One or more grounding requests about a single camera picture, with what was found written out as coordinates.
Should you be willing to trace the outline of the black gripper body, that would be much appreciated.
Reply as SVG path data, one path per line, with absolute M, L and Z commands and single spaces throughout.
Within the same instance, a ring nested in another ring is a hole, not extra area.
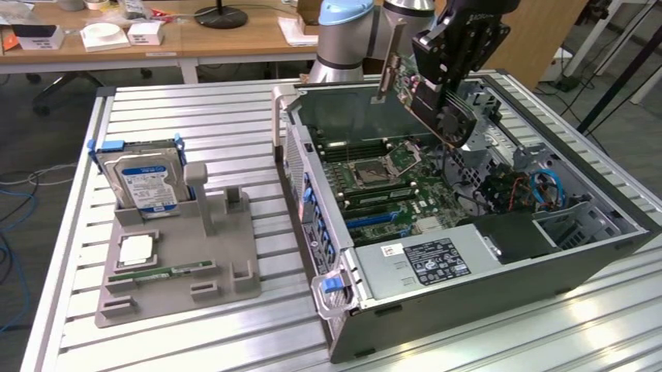
M 446 1 L 440 16 L 440 24 L 445 24 L 444 37 L 460 39 L 494 29 L 500 26 L 504 15 L 512 13 L 520 3 L 520 0 Z

